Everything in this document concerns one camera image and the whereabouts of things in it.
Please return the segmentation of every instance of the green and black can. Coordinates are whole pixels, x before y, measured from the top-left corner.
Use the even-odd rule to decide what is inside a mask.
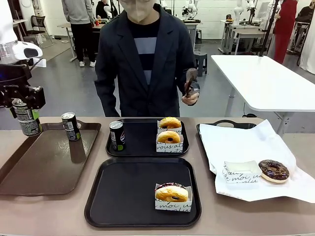
[[[21,99],[16,98],[12,101],[14,112],[21,125],[23,134],[35,136],[41,133],[42,127],[39,122],[38,110],[33,110]]]
[[[126,148],[124,126],[121,121],[113,121],[109,124],[110,137],[112,138],[113,149],[122,151]]]
[[[69,141],[77,141],[81,138],[81,133],[78,128],[77,118],[75,113],[67,112],[61,116],[63,127],[67,133]]]

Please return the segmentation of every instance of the navy jacket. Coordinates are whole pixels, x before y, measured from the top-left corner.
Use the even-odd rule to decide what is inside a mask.
[[[158,4],[154,9],[160,12],[160,26],[149,85],[128,28],[126,12],[100,31],[95,86],[107,117],[119,116],[113,95],[116,77],[123,117],[180,116],[177,87],[184,94],[186,72],[195,67],[191,40],[181,20]],[[198,89],[199,85],[193,82],[191,87]]]

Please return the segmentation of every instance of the striped shirt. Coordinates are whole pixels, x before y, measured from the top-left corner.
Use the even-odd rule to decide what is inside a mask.
[[[148,85],[150,84],[153,69],[159,22],[160,20],[158,19],[148,25],[139,25],[128,20]]]

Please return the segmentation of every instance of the brown tray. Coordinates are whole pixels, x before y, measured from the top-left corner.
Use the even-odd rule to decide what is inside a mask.
[[[83,123],[82,138],[70,142],[62,123],[44,123],[43,132],[28,137],[0,169],[0,195],[42,196],[71,192],[77,185],[99,123]]]

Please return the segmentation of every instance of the red garment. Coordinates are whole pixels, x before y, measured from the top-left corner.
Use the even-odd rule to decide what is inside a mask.
[[[296,15],[296,0],[285,0],[281,5],[280,19],[275,24],[275,56],[274,60],[283,63],[286,49],[290,41]]]

